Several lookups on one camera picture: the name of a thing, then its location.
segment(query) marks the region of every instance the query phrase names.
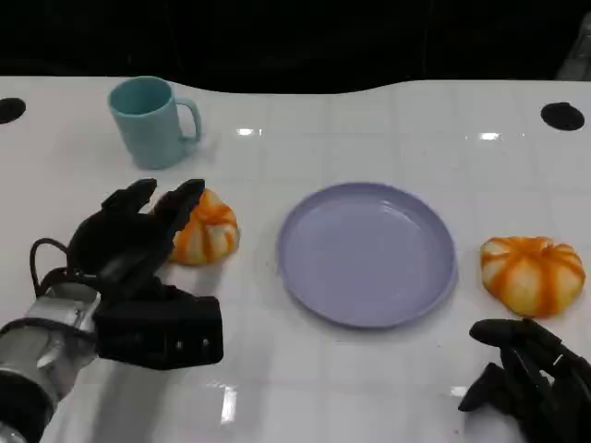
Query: purple plate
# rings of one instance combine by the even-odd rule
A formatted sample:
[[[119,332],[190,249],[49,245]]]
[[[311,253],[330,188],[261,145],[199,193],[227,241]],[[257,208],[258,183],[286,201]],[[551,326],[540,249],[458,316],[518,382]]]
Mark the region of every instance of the purple plate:
[[[439,216],[418,198],[373,183],[332,186],[300,202],[279,233],[277,260],[296,299],[358,328],[422,316],[457,277]]]

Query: small pumpkin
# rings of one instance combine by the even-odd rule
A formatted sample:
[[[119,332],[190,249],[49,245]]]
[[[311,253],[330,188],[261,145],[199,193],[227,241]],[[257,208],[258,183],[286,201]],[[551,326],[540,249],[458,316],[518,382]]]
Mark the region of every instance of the small pumpkin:
[[[239,238],[234,212],[206,188],[187,225],[175,235],[171,260],[190,266],[214,263],[233,252]]]
[[[480,248],[480,265],[487,290],[522,317],[560,313],[585,283],[574,249],[547,237],[493,237]]]

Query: cable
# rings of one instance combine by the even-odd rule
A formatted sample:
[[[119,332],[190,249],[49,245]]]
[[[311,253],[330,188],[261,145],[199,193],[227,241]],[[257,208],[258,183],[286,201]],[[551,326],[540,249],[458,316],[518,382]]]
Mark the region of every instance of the cable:
[[[64,254],[67,254],[67,248],[63,244],[61,244],[57,240],[54,240],[53,238],[49,238],[49,237],[40,238],[35,243],[33,243],[33,245],[30,247],[30,253],[29,253],[30,277],[33,280],[33,288],[35,290],[35,297],[36,298],[42,296],[41,287],[39,285],[39,278],[37,277],[37,264],[36,264],[37,249],[41,245],[51,245],[53,247],[56,247],[60,251],[62,251]]]

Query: plate rim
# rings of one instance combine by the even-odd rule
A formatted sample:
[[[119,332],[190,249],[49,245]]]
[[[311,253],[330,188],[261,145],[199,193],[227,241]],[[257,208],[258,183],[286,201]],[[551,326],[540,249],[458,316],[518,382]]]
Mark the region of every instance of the plate rim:
[[[353,322],[342,321],[337,318],[330,317],[330,316],[326,315],[325,313],[320,312],[320,311],[308,306],[300,298],[300,296],[298,296],[296,294],[296,292],[293,290],[293,284],[290,284],[290,281],[287,278],[287,271],[284,268],[284,266],[282,265],[282,261],[280,260],[280,256],[282,254],[281,249],[282,249],[282,245],[284,245],[284,243],[285,243],[284,239],[286,237],[288,225],[290,224],[290,221],[292,221],[294,219],[296,214],[298,212],[300,212],[300,209],[302,207],[304,207],[306,204],[308,204],[308,202],[311,199],[316,198],[320,194],[324,194],[327,192],[333,192],[335,189],[339,189],[339,188],[346,189],[349,187],[359,187],[359,186],[365,186],[365,187],[372,186],[372,187],[379,188],[381,190],[386,190],[388,192],[393,191],[394,193],[400,193],[400,194],[403,194],[403,195],[410,197],[414,200],[417,200],[420,204],[422,204],[425,208],[427,208],[428,211],[431,212],[431,214],[435,217],[435,220],[441,225],[447,239],[450,242],[451,252],[452,252],[452,267],[451,267],[450,272],[448,274],[447,281],[443,285],[442,290],[437,294],[436,297],[433,298],[431,303],[429,303],[427,306],[423,307],[419,311],[416,311],[415,313],[406,315],[404,317],[399,317],[399,318],[395,319],[394,321],[388,322],[387,324],[378,325],[378,326],[368,325],[368,324],[356,324]],[[424,317],[429,312],[433,311],[438,305],[443,304],[443,302],[445,302],[446,300],[448,300],[450,298],[450,296],[453,293],[453,289],[455,288],[455,285],[458,282],[458,277],[459,277],[458,276],[457,254],[456,254],[456,250],[455,250],[455,242],[453,240],[452,234],[450,233],[450,230],[448,229],[447,225],[445,224],[445,222],[443,221],[441,216],[437,213],[437,211],[435,211],[422,198],[419,198],[416,195],[414,195],[408,191],[402,190],[396,186],[386,185],[386,184],[379,183],[379,182],[345,182],[345,183],[340,183],[340,184],[336,184],[336,185],[323,187],[322,189],[319,189],[318,191],[315,191],[315,192],[303,197],[295,206],[293,206],[291,208],[291,210],[287,213],[287,215],[283,219],[283,222],[281,224],[281,228],[279,230],[279,233],[277,234],[277,238],[275,241],[275,251],[274,252],[275,252],[275,263],[277,264],[277,272],[282,280],[283,288],[289,293],[289,295],[293,299],[295,299],[299,304],[304,306],[309,312],[314,313],[315,315],[323,318],[324,320],[328,320],[331,323],[334,323],[334,324],[337,324],[340,326],[345,326],[348,328],[354,328],[354,329],[391,329],[391,328],[403,325],[405,323],[409,323],[414,320],[419,320],[420,318]]]

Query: black hole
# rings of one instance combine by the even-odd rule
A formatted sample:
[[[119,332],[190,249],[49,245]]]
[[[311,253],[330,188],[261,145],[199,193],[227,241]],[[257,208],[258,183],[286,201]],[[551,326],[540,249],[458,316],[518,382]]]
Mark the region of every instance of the black hole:
[[[10,123],[25,113],[27,105],[21,99],[10,98],[0,100],[0,125]]]
[[[541,114],[547,125],[560,131],[576,131],[585,124],[581,111],[566,102],[547,104]]]

